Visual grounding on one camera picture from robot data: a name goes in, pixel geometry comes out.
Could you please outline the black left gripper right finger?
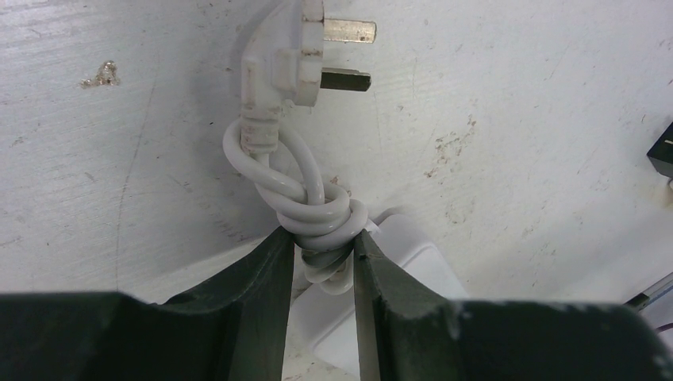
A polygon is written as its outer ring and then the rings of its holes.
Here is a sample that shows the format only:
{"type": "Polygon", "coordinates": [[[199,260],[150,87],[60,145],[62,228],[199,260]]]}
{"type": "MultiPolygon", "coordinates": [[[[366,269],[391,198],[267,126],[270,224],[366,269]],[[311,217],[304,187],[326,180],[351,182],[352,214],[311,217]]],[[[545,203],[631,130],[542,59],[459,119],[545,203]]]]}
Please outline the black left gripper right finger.
{"type": "Polygon", "coordinates": [[[630,307],[452,300],[449,352],[384,380],[669,380],[672,355],[630,307]]]}

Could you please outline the black power adapter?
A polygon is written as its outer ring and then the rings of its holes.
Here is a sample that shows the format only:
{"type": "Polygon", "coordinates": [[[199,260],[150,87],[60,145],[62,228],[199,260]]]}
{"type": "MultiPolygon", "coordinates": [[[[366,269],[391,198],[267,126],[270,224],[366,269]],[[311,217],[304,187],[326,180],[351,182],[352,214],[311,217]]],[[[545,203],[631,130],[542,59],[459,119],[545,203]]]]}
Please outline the black power adapter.
{"type": "Polygon", "coordinates": [[[647,157],[652,166],[660,174],[669,179],[673,177],[673,123],[662,133],[659,139],[649,149],[647,157]]]}

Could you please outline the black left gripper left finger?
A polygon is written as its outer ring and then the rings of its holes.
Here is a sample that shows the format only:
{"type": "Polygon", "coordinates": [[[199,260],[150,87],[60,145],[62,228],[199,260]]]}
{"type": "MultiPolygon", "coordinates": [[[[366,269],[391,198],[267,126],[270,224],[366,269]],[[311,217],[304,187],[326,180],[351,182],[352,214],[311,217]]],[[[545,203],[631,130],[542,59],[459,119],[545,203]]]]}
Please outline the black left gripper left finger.
{"type": "Polygon", "coordinates": [[[249,254],[162,304],[118,291],[3,294],[4,380],[279,380],[294,241],[249,254]]]}

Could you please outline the white long power strip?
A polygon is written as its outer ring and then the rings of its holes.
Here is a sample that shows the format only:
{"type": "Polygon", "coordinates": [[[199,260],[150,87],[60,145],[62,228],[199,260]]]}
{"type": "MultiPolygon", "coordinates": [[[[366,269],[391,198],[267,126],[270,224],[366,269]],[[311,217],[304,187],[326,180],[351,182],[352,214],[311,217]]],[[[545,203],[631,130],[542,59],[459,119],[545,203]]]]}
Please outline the white long power strip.
{"type": "Polygon", "coordinates": [[[458,336],[450,302],[468,293],[412,219],[391,214],[373,225],[349,260],[349,291],[311,286],[290,308],[290,323],[318,359],[358,380],[384,380],[423,364],[424,355],[449,352],[458,336]]]}

